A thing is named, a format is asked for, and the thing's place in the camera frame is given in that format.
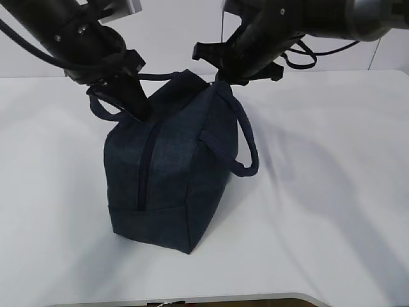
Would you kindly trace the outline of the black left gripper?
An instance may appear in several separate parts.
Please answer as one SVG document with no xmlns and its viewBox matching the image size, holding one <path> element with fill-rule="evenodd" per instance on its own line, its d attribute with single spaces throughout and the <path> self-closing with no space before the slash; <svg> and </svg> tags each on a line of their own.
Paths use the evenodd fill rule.
<svg viewBox="0 0 409 307">
<path fill-rule="evenodd" d="M 89 108 L 97 118 L 105 121 L 133 118 L 144 122 L 151 115 L 151 106 L 136 74 L 146 62 L 136 50 L 127 49 L 124 39 L 116 30 L 104 28 L 104 31 L 119 47 L 118 52 L 102 58 L 99 68 L 90 71 L 63 71 L 72 81 L 81 85 L 90 86 L 107 80 L 107 93 L 98 86 L 91 86 L 86 92 Z M 118 112 L 110 113 L 101 101 L 116 108 Z"/>
</svg>

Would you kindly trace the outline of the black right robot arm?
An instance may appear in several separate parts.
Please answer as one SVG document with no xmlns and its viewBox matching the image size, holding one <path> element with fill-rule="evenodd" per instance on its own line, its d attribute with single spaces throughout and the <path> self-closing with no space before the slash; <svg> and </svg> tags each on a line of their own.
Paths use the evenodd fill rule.
<svg viewBox="0 0 409 307">
<path fill-rule="evenodd" d="M 241 18 L 226 42 L 197 43 L 192 58 L 217 68 L 229 84 L 282 78 L 274 61 L 294 45 L 315 59 L 305 35 L 372 42 L 391 29 L 408 29 L 408 1 L 225 1 L 223 10 Z"/>
</svg>

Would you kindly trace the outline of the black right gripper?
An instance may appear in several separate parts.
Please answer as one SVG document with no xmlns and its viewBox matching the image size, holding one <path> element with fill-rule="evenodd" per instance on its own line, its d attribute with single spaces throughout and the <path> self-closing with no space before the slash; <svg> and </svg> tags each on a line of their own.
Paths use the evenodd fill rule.
<svg viewBox="0 0 409 307">
<path fill-rule="evenodd" d="M 217 69 L 215 80 L 245 86 L 251 81 L 279 81 L 284 67 L 274 63 L 268 35 L 257 22 L 242 23 L 226 42 L 195 44 L 192 59 Z"/>
</svg>

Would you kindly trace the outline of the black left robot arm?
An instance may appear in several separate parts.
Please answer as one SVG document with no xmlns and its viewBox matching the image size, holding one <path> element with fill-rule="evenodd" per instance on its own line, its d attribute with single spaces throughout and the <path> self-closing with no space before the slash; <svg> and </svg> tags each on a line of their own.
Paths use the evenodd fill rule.
<svg viewBox="0 0 409 307">
<path fill-rule="evenodd" d="M 86 85 L 90 98 L 100 99 L 143 122 L 151 114 L 139 79 L 145 65 L 122 36 L 100 19 L 111 10 L 110 1 L 1 1 L 42 46 L 22 38 L 5 22 L 1 31 L 42 61 L 64 70 L 74 82 Z"/>
</svg>

